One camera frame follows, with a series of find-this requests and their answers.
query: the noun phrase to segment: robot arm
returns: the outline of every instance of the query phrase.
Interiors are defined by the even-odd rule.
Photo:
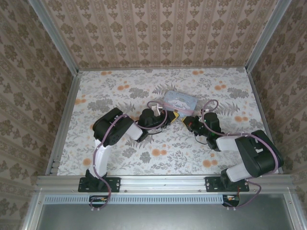
[[[101,141],[104,139],[111,124],[122,114],[123,112],[121,110],[114,108],[94,123],[93,131],[96,148],[101,144]],[[162,123],[163,125],[160,127],[164,128],[175,121],[178,117],[179,114],[173,111],[163,110],[158,116],[155,116],[152,109],[144,109],[140,115],[138,124],[135,124],[135,122],[128,116],[120,118],[111,128],[103,145],[96,153],[95,169],[97,174],[103,178],[106,177],[106,166],[111,153],[111,148],[122,138],[124,134],[128,135],[131,139],[137,142],[141,142],[148,136],[148,130],[155,128],[156,126],[160,126]],[[97,186],[99,190],[104,186],[104,183],[96,176],[93,165],[91,165],[86,171],[85,177],[91,184]]]
[[[209,112],[204,114],[204,121],[207,126],[217,132],[221,132],[220,123],[215,113]],[[250,177],[259,177],[271,172],[275,167],[275,161],[268,150],[262,143],[249,136],[222,136],[208,130],[198,116],[185,117],[182,122],[190,132],[196,136],[205,136],[208,146],[215,151],[238,151],[242,158],[242,163],[225,169],[221,173],[221,182],[227,190],[240,180]],[[273,145],[270,139],[262,130],[251,133],[259,137],[271,147],[277,157],[278,167],[283,166],[283,158],[280,152]]]

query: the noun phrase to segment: yellow part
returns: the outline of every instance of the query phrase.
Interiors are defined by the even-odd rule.
[[[184,118],[182,118],[181,119],[181,122],[183,123],[184,122],[184,120],[186,119],[187,117],[184,117]]]
[[[173,123],[178,117],[179,117],[179,113],[173,112],[175,115],[175,118],[171,121],[171,123]]]

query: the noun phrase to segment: small box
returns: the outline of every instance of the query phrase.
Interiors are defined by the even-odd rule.
[[[163,107],[166,110],[179,113],[179,117],[192,116],[196,107],[197,98],[176,91],[166,92]]]

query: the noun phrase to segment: black mounting plate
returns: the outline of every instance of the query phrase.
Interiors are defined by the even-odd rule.
[[[219,176],[205,177],[207,192],[237,192],[238,187],[240,192],[249,192],[249,185],[245,185],[245,180],[240,180],[235,183],[235,186],[225,189]]]
[[[119,193],[120,177],[107,177],[106,182],[110,185],[112,193]],[[79,181],[79,193],[107,193],[107,186],[103,186],[101,190],[93,189],[88,186],[88,179],[82,177]]]

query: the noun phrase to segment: floral mat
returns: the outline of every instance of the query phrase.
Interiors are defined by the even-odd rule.
[[[151,69],[83,72],[58,175],[84,175],[94,152],[94,122],[118,107],[137,120],[149,100],[162,100],[168,90],[198,98],[194,111],[209,99],[223,132],[264,129],[244,68]],[[198,137],[205,142],[205,137]],[[198,143],[180,119],[137,143],[127,136],[113,146],[109,175],[212,174],[240,163],[235,151],[216,152]]]

